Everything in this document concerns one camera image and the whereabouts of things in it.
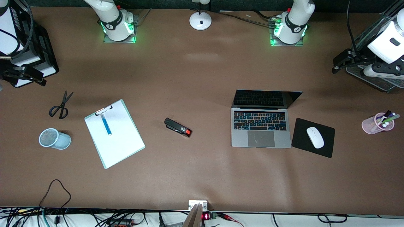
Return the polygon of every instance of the mouse pad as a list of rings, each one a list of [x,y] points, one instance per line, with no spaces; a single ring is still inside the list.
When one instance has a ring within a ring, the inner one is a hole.
[[[323,137],[324,146],[322,148],[317,149],[311,143],[306,131],[310,127],[316,127]],[[332,149],[334,148],[334,136],[334,128],[297,118],[295,131],[293,132],[292,147],[330,158],[332,157]]]

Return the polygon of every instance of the white mouse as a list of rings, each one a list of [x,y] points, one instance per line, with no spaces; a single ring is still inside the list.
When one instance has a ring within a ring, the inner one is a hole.
[[[324,146],[323,137],[321,136],[320,132],[316,127],[310,127],[306,131],[307,134],[309,135],[311,143],[315,148],[319,149]]]

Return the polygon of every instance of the brown table surface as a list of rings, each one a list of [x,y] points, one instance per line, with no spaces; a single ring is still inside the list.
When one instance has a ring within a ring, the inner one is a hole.
[[[60,72],[45,87],[2,82],[2,206],[37,206],[50,181],[60,179],[72,194],[68,207],[187,209],[188,200],[200,199],[228,211],[403,214],[403,122],[376,135],[360,124],[388,109],[404,114],[404,92],[383,93],[344,71],[331,73],[332,59],[350,46],[345,14],[315,13],[304,47],[273,47],[265,27],[210,13],[211,27],[196,31],[192,13],[152,10],[136,44],[104,44],[91,8],[34,8]],[[352,14],[352,30],[358,34],[376,18]],[[296,118],[335,128],[332,158],[231,147],[238,88],[303,91],[288,110],[291,135]],[[68,117],[49,117],[65,90],[74,92]],[[146,148],[105,170],[84,117],[119,99]],[[192,129],[191,138],[168,130],[166,117]],[[67,132],[71,145],[41,147],[46,128]],[[67,198],[54,185],[44,206]]]

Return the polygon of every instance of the mesh pencil cup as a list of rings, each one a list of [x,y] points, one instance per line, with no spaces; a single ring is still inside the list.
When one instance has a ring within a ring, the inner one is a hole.
[[[384,132],[384,131],[390,131],[391,129],[394,128],[394,120],[390,122],[389,125],[387,125],[385,128],[383,128],[381,125],[377,125],[376,118],[379,118],[383,116],[385,113],[378,113],[376,116],[373,116],[371,118],[368,118],[364,121],[362,121],[362,129],[365,131],[367,134],[376,134],[378,132]]]
[[[54,128],[45,129],[39,135],[39,144],[43,147],[51,147],[58,150],[66,149],[72,139],[69,135],[59,132]]]

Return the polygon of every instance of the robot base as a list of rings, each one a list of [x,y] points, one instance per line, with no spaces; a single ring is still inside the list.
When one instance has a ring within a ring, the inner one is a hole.
[[[269,28],[269,41],[271,46],[303,46],[303,37],[295,44],[286,44],[282,42],[278,37],[274,36],[275,29]]]
[[[104,43],[136,43],[136,33],[137,33],[137,24],[139,22],[139,14],[133,15],[133,29],[134,33],[128,36],[125,40],[122,41],[113,41],[111,40],[107,34],[104,36]]]

